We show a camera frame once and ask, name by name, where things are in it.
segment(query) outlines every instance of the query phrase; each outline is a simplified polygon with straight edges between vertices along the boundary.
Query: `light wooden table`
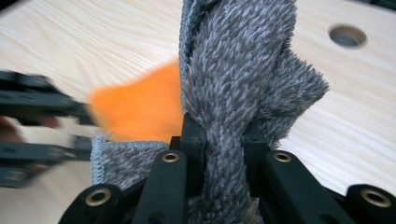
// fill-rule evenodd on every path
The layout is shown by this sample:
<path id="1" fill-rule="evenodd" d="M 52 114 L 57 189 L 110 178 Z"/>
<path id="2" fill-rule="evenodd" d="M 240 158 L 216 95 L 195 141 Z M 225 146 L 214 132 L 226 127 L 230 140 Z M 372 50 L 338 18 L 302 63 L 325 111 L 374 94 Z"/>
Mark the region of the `light wooden table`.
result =
<path id="1" fill-rule="evenodd" d="M 331 91 L 295 123 L 281 149 L 296 154 L 326 187 L 345 193 L 368 183 L 396 194 L 396 13 L 333 0 L 300 0 L 293 50 Z M 181 0 L 26 1 L 0 14 L 0 69 L 51 77 L 86 101 L 177 56 Z M 334 44 L 338 23 L 360 28 L 358 49 Z M 62 130 L 20 128 L 28 142 L 68 145 L 92 127 L 63 119 Z M 56 223 L 90 185 L 90 165 L 68 162 L 25 189 L 0 189 L 0 223 Z"/>

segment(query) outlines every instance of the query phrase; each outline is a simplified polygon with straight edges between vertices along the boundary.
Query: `wooden surface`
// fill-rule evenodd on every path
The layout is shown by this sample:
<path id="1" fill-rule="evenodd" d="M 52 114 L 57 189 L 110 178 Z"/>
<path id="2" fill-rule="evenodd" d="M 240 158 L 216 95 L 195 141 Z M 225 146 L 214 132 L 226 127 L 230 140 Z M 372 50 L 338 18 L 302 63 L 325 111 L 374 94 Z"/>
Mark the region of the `wooden surface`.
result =
<path id="1" fill-rule="evenodd" d="M 300 0 L 293 50 L 331 85 L 293 126 L 281 149 L 296 154 L 324 186 L 345 193 L 368 183 L 396 195 L 395 12 L 349 1 Z M 26 1 L 0 14 L 0 69 L 51 77 L 85 101 L 177 56 L 181 0 Z M 358 49 L 334 44 L 329 29 L 366 33 Z M 67 146 L 92 127 L 20 128 L 28 142 Z M 90 165 L 69 162 L 25 189 L 0 189 L 0 223 L 56 223 L 90 185 Z"/>

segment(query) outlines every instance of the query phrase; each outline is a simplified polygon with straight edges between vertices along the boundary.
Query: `gray towel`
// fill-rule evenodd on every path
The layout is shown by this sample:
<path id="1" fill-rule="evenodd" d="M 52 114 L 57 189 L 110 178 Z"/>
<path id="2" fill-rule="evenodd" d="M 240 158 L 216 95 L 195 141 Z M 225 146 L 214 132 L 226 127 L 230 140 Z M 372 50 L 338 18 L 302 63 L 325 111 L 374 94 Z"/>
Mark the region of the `gray towel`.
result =
<path id="1" fill-rule="evenodd" d="M 276 149 L 295 120 L 328 90 L 321 74 L 289 49 L 295 12 L 294 0 L 184 1 L 183 112 L 201 124 L 207 140 L 203 193 L 189 200 L 189 223 L 258 222 L 256 200 L 248 192 L 243 132 L 257 120 Z M 165 149 L 158 142 L 107 143 L 98 137 L 92 181 L 125 189 L 146 176 L 153 157 Z"/>

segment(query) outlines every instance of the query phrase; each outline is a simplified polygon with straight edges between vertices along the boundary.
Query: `wood grain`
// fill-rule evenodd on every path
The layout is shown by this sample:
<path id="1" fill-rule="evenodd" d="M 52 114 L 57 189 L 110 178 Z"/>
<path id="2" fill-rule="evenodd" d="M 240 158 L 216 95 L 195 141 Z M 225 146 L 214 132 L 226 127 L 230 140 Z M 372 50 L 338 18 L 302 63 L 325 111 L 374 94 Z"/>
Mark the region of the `wood grain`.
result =
<path id="1" fill-rule="evenodd" d="M 0 14 L 0 69 L 51 77 L 85 101 L 177 56 L 181 0 L 26 1 Z M 326 187 L 369 183 L 396 194 L 396 14 L 351 1 L 300 0 L 292 48 L 331 85 L 293 126 L 281 149 L 296 154 Z M 334 44 L 346 23 L 366 33 L 358 49 Z M 63 119 L 62 130 L 22 128 L 28 142 L 66 146 L 97 129 Z M 0 223 L 56 223 L 90 185 L 90 165 L 69 162 L 26 189 L 0 189 Z"/>

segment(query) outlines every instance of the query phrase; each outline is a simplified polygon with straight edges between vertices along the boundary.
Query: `orange cloth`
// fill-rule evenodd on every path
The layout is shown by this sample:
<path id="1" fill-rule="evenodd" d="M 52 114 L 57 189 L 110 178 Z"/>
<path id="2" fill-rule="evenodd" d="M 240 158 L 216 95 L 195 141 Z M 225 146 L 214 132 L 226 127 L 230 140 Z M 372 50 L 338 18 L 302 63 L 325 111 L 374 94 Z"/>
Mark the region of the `orange cloth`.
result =
<path id="1" fill-rule="evenodd" d="M 122 86 L 94 91 L 93 119 L 110 140 L 155 140 L 169 143 L 181 135 L 183 114 L 177 61 Z"/>

